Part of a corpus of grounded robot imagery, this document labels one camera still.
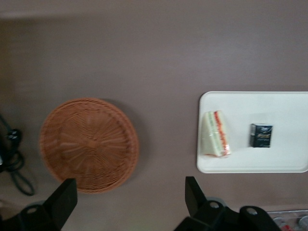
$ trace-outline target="wicker basket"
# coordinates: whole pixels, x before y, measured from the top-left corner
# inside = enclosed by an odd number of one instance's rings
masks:
[[[102,193],[125,182],[139,156],[130,120],[118,108],[95,98],[63,103],[47,117],[40,133],[47,168],[60,181],[77,180],[84,193]]]

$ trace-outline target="power cord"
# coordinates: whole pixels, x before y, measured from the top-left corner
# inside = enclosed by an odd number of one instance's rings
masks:
[[[0,153],[3,153],[1,155],[3,165],[2,170],[10,173],[13,183],[21,193],[27,196],[33,196],[35,194],[33,185],[19,171],[25,165],[25,159],[18,151],[18,146],[22,139],[22,133],[17,129],[11,129],[10,125],[1,115],[0,121],[4,124],[8,131],[6,138],[12,143],[10,150],[6,150],[4,145],[0,145],[0,148],[2,148],[2,152]]]

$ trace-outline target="small black box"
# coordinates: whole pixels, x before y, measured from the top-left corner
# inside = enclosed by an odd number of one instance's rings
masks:
[[[250,146],[254,148],[269,148],[273,125],[251,124]]]

